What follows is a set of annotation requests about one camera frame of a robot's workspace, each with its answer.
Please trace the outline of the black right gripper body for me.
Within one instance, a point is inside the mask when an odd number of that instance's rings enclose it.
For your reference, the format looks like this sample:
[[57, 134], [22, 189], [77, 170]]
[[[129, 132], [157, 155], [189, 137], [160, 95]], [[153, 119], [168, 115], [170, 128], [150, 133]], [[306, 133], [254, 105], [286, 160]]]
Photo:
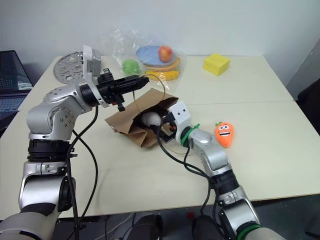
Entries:
[[161, 127], [161, 130], [165, 132], [167, 135], [170, 135], [172, 132], [175, 132], [175, 135], [176, 135], [177, 125], [175, 123], [175, 118], [172, 113], [171, 113], [171, 120], [163, 120], [163, 125]]

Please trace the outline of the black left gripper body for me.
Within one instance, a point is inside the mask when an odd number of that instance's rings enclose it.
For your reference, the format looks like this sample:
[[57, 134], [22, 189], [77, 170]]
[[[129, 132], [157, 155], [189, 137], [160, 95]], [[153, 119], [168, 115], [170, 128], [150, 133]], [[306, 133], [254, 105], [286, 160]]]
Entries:
[[100, 74], [97, 81], [97, 88], [102, 99], [109, 105], [117, 105], [119, 112], [125, 111], [125, 107], [123, 106], [125, 102], [123, 95], [125, 93], [108, 68], [103, 69], [103, 73]]

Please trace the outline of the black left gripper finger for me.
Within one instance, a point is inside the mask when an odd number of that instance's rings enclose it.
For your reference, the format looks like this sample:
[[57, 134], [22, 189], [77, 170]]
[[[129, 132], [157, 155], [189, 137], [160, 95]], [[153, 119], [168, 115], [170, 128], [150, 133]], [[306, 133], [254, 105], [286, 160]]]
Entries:
[[129, 82], [129, 83], [119, 84], [116, 87], [116, 93], [118, 95], [123, 95], [126, 93], [134, 92], [136, 90], [143, 88], [146, 84], [148, 84], [148, 82]]
[[146, 76], [130, 75], [119, 78], [115, 82], [117, 85], [146, 85], [149, 81], [149, 78]]

